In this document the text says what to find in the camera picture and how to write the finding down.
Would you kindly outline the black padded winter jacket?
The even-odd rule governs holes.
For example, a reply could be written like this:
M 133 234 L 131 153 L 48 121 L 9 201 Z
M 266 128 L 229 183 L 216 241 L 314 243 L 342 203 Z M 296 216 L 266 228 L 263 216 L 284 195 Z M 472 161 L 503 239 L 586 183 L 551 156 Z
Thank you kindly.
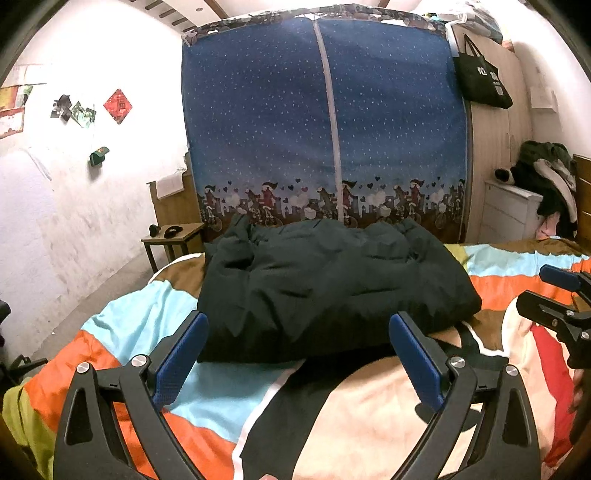
M 470 319 L 482 301 L 466 270 L 417 222 L 349 228 L 329 219 L 263 227 L 235 217 L 205 248 L 199 360 L 280 364 L 393 352 L 391 317 L 427 333 Z

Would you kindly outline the pile of dark clothes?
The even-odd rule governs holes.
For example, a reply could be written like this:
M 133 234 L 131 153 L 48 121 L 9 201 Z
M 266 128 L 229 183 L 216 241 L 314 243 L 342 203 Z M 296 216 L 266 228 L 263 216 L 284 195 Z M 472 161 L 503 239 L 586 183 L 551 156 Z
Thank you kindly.
M 567 148 L 560 143 L 524 142 L 518 160 L 510 168 L 511 179 L 518 187 L 543 197 L 538 214 L 559 214 L 556 235 L 573 240 L 578 227 L 575 200 L 575 167 Z

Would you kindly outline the white drawer cabinet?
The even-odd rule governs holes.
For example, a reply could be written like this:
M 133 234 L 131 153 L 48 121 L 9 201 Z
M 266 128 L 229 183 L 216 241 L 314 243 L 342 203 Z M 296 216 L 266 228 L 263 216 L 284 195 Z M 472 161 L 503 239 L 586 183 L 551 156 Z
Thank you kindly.
M 543 222 L 538 214 L 543 197 L 496 180 L 487 180 L 485 186 L 477 242 L 493 244 L 534 239 Z

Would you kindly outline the wooden headboard panel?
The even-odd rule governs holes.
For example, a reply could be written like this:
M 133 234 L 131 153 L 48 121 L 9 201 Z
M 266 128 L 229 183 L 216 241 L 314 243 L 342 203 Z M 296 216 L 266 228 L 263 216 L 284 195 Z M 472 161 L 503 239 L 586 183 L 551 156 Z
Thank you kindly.
M 591 242 L 591 161 L 588 157 L 581 155 L 574 155 L 573 161 L 576 167 L 577 242 L 589 250 Z

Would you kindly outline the black white plush toy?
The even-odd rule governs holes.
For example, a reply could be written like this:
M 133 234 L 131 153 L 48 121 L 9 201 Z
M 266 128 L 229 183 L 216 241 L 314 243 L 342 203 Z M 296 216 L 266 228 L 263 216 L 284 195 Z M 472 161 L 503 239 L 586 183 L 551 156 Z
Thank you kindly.
M 494 172 L 495 179 L 505 185 L 514 185 L 515 178 L 511 168 L 498 168 Z

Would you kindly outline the colourful patchwork bed quilt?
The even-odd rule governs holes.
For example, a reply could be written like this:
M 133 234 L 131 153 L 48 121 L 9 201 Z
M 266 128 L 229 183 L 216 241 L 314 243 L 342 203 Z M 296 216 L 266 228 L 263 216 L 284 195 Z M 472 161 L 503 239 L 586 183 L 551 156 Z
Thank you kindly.
M 459 327 L 438 334 L 446 346 L 520 371 L 533 409 L 541 471 L 550 478 L 572 450 L 570 406 L 576 381 L 567 350 L 549 329 L 521 317 L 517 296 L 531 290 L 580 308 L 574 294 L 541 280 L 544 265 L 588 271 L 590 259 L 561 240 L 507 245 L 454 245 L 483 301 Z M 191 254 L 162 268 L 141 289 L 90 317 L 32 378 L 4 396 L 2 418 L 44 478 L 53 475 L 59 418 L 76 366 L 118 367 L 148 353 L 197 306 L 204 256 Z M 425 430 L 400 361 L 363 367 L 338 364 L 194 365 L 164 417 L 183 449 L 209 479 L 388 479 Z

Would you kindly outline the wooden wardrobe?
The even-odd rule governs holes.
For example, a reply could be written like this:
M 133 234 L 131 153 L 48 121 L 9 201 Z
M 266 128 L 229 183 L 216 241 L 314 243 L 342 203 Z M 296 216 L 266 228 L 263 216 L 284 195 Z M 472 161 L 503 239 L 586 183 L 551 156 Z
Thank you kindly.
M 487 180 L 498 168 L 512 166 L 523 142 L 533 138 L 529 98 L 521 63 L 515 53 L 493 40 L 477 35 L 463 26 L 452 27 L 458 50 L 465 50 L 465 38 L 472 41 L 486 60 L 499 70 L 499 77 L 508 90 L 513 106 L 494 108 L 469 103 L 470 181 L 467 197 L 465 240 L 474 243 L 480 232 Z

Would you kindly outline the black tote bag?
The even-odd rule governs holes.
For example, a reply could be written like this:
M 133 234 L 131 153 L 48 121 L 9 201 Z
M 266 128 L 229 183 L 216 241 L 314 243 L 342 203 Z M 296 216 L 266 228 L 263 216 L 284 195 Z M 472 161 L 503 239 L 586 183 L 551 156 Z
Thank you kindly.
M 453 58 L 464 99 L 505 110 L 511 108 L 513 100 L 499 77 L 498 68 L 486 59 L 468 34 L 464 35 L 464 45 L 465 51 Z

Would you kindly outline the small wooden side table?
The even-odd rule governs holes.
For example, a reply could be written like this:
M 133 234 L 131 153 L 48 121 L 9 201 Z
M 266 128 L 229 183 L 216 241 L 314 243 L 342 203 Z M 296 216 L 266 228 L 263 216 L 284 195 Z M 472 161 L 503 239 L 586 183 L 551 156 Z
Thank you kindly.
M 176 235 L 174 238 L 165 239 L 163 237 L 164 231 L 172 225 L 159 226 L 156 224 L 151 224 L 148 227 L 148 235 L 141 239 L 141 243 L 144 247 L 149 265 L 153 273 L 156 273 L 158 271 L 155 257 L 152 252 L 153 246 L 163 247 L 170 259 L 174 261 L 176 259 L 174 247 L 178 246 L 183 255 L 188 255 L 188 243 L 194 238 L 199 237 L 201 235 L 201 231 L 204 230 L 205 227 L 205 224 L 202 222 L 176 225 L 180 225 L 181 227 L 183 227 L 183 231 Z

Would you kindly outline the black item on table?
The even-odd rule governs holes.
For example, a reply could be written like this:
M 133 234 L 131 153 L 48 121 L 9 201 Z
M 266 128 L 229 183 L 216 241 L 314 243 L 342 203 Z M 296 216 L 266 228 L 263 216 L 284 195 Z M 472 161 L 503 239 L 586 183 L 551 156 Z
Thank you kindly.
M 183 227 L 181 227 L 180 225 L 172 225 L 172 226 L 169 226 L 164 231 L 163 237 L 165 239 L 171 239 L 171 238 L 174 238 L 176 235 L 178 235 L 182 231 L 183 231 Z

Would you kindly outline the blue fabric wardrobe cover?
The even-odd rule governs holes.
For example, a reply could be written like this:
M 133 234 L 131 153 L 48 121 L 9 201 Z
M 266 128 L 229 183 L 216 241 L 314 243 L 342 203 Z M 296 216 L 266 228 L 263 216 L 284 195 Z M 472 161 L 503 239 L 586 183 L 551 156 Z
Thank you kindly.
M 449 30 L 335 5 L 245 15 L 182 45 L 188 153 L 209 237 L 263 226 L 412 219 L 461 237 L 468 125 Z

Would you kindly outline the green wall hook holder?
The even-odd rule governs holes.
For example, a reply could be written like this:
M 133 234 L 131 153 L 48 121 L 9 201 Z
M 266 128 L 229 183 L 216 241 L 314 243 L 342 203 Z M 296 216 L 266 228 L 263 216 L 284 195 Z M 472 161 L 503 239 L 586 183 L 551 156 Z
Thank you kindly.
M 91 167 L 100 167 L 109 153 L 109 148 L 106 146 L 100 147 L 89 155 L 89 165 Z

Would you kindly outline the dark paper wall cutouts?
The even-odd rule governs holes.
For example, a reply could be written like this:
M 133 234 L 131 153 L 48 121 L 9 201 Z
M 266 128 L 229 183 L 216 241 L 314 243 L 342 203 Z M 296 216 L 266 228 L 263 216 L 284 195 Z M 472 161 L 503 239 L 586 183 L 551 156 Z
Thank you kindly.
M 50 117 L 59 119 L 63 124 L 73 121 L 82 128 L 88 128 L 95 122 L 96 111 L 83 107 L 80 102 L 73 103 L 69 95 L 61 95 L 53 101 Z

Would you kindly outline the red diamond wall decoration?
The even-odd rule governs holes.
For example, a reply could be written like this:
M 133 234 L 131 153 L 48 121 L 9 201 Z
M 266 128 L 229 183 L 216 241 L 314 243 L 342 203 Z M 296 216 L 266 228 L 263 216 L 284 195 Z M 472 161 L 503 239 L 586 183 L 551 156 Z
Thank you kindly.
M 103 107 L 112 119 L 121 124 L 132 109 L 132 105 L 121 89 L 117 89 L 104 102 Z

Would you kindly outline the wall posters at left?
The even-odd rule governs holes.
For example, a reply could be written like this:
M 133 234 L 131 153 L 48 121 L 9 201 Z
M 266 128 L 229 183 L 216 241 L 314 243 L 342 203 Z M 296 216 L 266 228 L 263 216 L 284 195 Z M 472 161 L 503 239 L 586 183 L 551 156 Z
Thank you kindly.
M 0 89 L 1 139 L 23 132 L 25 105 L 32 90 L 32 85 L 17 85 Z

